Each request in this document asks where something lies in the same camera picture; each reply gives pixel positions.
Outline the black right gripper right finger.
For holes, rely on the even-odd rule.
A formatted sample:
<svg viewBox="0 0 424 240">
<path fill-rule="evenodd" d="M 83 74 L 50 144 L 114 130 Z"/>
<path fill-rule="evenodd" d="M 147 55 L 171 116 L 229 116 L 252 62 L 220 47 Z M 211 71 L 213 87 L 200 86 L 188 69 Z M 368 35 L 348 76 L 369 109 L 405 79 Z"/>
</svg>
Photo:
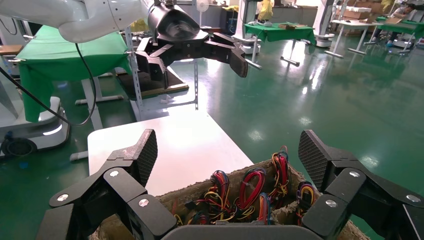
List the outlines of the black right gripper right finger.
<svg viewBox="0 0 424 240">
<path fill-rule="evenodd" d="M 334 240 L 351 215 L 386 240 L 424 237 L 424 198 L 369 171 L 352 153 L 324 144 L 312 130 L 300 134 L 298 157 L 320 197 L 301 223 Z"/>
</svg>

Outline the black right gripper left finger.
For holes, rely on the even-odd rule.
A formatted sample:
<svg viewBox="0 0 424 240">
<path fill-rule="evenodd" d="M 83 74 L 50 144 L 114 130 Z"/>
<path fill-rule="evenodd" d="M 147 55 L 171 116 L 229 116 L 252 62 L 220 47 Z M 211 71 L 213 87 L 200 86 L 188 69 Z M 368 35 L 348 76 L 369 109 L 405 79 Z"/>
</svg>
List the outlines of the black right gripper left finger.
<svg viewBox="0 0 424 240">
<path fill-rule="evenodd" d="M 135 145 L 114 150 L 97 172 L 52 196 L 36 238 L 86 240 L 117 215 L 135 239 L 162 239 L 177 221 L 146 189 L 157 157 L 156 133 L 146 129 Z"/>
</svg>

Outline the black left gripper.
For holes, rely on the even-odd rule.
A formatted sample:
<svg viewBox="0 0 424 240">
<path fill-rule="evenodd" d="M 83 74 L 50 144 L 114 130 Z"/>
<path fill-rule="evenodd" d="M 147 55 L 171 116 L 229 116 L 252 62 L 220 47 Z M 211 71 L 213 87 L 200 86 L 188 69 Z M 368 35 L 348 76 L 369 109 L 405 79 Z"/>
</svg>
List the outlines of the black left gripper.
<svg viewBox="0 0 424 240">
<path fill-rule="evenodd" d="M 215 60 L 228 64 L 239 77 L 247 77 L 249 66 L 241 43 L 219 32 L 209 36 L 179 6 L 156 2 L 147 22 L 153 37 L 141 39 L 135 52 L 137 67 L 164 89 L 169 87 L 168 66 L 185 59 Z"/>
</svg>

